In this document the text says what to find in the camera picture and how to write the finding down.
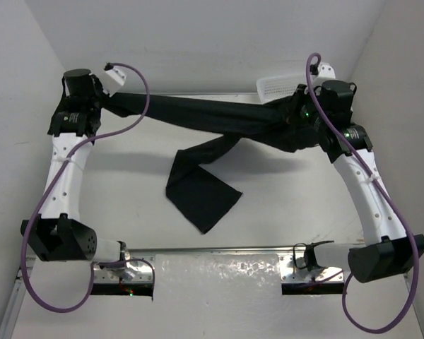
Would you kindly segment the black trousers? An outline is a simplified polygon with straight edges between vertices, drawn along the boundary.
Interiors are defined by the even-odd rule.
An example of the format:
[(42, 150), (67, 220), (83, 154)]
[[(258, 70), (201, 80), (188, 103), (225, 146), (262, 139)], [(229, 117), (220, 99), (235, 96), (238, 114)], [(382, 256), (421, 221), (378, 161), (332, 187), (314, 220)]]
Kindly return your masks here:
[[(163, 95), (116, 93), (101, 100), (102, 109), (118, 117), (136, 116), (209, 133), (218, 137), (178, 150), (165, 186), (165, 195), (176, 209), (202, 234), (209, 232), (238, 202), (242, 192), (204, 169), (234, 148), (242, 139), (287, 153), (313, 148), (318, 138), (310, 127), (292, 126), (285, 120), (290, 96), (266, 104), (199, 100)], [(91, 137), (123, 134), (123, 128)]]

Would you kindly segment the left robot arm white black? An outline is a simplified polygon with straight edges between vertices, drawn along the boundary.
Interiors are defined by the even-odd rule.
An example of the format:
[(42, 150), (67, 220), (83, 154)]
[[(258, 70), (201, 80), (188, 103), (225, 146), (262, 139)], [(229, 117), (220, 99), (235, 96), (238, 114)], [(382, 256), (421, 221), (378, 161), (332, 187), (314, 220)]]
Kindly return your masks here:
[(52, 159), (48, 196), (37, 209), (28, 244), (41, 261), (115, 262), (122, 243), (101, 239), (80, 219), (79, 201), (86, 160), (100, 128), (103, 98), (115, 94), (126, 74), (107, 66), (101, 76), (88, 69), (64, 73), (63, 93), (52, 115)]

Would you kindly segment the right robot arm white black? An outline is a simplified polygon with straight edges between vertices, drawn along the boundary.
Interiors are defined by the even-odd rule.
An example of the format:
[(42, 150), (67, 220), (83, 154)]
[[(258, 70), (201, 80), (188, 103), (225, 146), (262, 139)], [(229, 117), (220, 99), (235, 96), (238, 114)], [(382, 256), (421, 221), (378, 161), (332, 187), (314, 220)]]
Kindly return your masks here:
[(325, 242), (306, 249), (308, 268), (339, 266), (360, 283), (414, 270), (424, 254), (424, 235), (414, 234), (379, 176), (373, 144), (364, 127), (352, 120), (356, 85), (327, 80), (300, 84), (288, 101), (288, 123), (310, 127), (341, 176), (357, 210), (364, 244)]

